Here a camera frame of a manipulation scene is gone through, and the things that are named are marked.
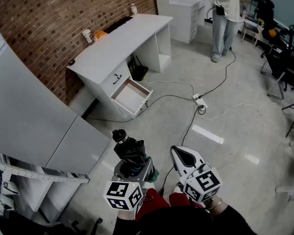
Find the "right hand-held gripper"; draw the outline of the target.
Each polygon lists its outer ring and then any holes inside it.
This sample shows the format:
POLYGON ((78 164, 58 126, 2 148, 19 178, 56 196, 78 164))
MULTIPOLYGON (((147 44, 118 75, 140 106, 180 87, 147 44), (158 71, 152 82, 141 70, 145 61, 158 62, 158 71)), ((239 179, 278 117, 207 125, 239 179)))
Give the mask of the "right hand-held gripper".
POLYGON ((171 158, 175 170, 181 176, 181 190, 188 198, 196 203, 202 203, 217 194, 223 184, 221 177, 214 167, 204 163, 204 159, 197 151, 173 145, 171 158), (197 168, 187 173, 186 167, 197 168))

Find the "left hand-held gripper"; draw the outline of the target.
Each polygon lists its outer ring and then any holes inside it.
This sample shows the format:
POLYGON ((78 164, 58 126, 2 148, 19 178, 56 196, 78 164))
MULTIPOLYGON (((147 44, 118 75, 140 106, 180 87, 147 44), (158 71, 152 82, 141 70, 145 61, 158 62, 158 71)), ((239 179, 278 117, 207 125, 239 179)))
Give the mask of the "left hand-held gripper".
POLYGON ((107 182, 103 197, 110 208, 119 211, 136 211, 143 204, 148 187, 157 181, 159 172, 154 169, 151 157, 140 172, 131 173, 124 161, 114 169, 113 177, 107 182))

